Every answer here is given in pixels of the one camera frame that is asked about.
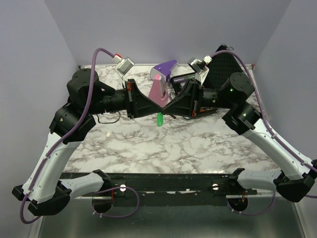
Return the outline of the green key tag with keyring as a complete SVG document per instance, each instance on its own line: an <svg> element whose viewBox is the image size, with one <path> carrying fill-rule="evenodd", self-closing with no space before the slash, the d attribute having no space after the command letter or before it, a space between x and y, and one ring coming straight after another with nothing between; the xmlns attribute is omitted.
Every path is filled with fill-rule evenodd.
<svg viewBox="0 0 317 238"><path fill-rule="evenodd" d="M157 126L162 126L163 125L163 114L158 113L157 114Z"/></svg>

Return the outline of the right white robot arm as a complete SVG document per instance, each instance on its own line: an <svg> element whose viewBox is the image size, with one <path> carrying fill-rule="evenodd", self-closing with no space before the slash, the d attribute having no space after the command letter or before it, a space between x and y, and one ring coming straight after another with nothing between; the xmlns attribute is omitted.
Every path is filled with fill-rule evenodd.
<svg viewBox="0 0 317 238"><path fill-rule="evenodd" d="M219 90L203 88L196 80L187 80L181 92L166 106L163 114L196 116L201 108L223 108L225 124L256 144L279 167L278 171L252 172L242 169L228 181L228 189L239 194L245 189L278 192L282 197L299 202L317 178L317 162L298 152L264 121L262 113L247 102L255 88L249 77L235 72Z"/></svg>

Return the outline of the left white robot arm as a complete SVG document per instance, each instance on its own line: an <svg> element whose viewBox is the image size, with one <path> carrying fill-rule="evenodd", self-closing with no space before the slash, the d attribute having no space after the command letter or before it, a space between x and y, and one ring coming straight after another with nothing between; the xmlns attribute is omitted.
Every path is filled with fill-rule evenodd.
<svg viewBox="0 0 317 238"><path fill-rule="evenodd" d="M67 83L67 103L50 124L45 149L33 173L12 194L34 216L52 216L62 211L72 198L89 193L104 196L112 187L111 179L101 170L86 176L61 180L71 155L96 125L94 115L126 111L129 118L141 118L161 111L161 107L138 89L133 79L116 90L99 80L93 69L76 71Z"/></svg>

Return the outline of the pink and purple device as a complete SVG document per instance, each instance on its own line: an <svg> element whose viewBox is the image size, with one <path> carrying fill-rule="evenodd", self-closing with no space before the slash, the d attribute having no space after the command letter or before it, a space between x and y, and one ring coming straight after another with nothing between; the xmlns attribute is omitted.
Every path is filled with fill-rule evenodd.
<svg viewBox="0 0 317 238"><path fill-rule="evenodd" d="M177 65L176 60L170 60L154 66L150 71L150 78L153 80L148 98L164 107L169 100L167 81L174 67Z"/></svg>

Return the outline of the black poker chip case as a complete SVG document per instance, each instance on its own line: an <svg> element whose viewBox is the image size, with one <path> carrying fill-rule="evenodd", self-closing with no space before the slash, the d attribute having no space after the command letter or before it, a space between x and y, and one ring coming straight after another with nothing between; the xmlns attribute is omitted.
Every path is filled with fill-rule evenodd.
<svg viewBox="0 0 317 238"><path fill-rule="evenodd" d="M205 114L205 109L227 109L224 120L232 121L240 117L254 87L232 51L221 45L215 53L207 65L209 73L203 85L195 79L195 72L175 76L171 79L171 84L178 89L175 96L181 92L188 80L200 84L204 87L204 92L198 117Z"/></svg>

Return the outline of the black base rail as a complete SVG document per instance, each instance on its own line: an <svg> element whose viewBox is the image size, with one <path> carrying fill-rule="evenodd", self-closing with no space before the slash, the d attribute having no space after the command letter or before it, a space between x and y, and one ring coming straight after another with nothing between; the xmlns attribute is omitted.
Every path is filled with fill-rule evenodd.
<svg viewBox="0 0 317 238"><path fill-rule="evenodd" d="M235 174L137 174L109 173L105 188L125 185L132 190L122 192L89 193L92 205L98 210L114 207L163 206L225 206L227 196L234 198L255 195L256 190L245 189Z"/></svg>

